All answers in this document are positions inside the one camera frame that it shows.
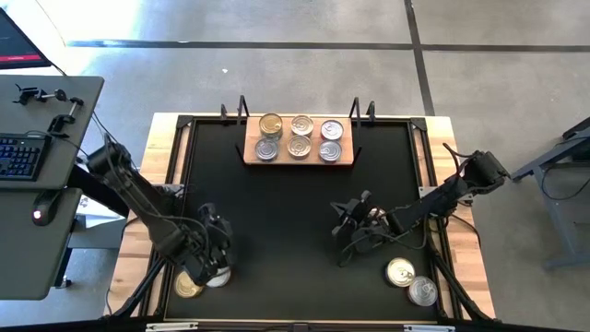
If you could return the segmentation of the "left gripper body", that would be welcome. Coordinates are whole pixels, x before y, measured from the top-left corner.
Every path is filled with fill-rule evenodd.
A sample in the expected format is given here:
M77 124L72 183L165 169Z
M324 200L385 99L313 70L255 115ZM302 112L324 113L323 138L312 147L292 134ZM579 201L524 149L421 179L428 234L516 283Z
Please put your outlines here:
M204 244L197 251L199 267L193 275L195 284L207 284L211 279L226 275L234 265L232 252L233 231L230 223L221 217L212 203L205 203L197 210Z

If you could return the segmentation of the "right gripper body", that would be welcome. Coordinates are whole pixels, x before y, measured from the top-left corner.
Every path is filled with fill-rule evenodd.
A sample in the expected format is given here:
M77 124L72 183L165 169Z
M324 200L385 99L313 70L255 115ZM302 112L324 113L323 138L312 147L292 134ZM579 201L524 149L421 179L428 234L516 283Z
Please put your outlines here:
M372 193L365 190L360 199L353 199L355 209L348 218L353 226L351 240L359 253L368 253L382 244L392 242L393 237L399 234L397 217L393 212L372 205L371 196Z

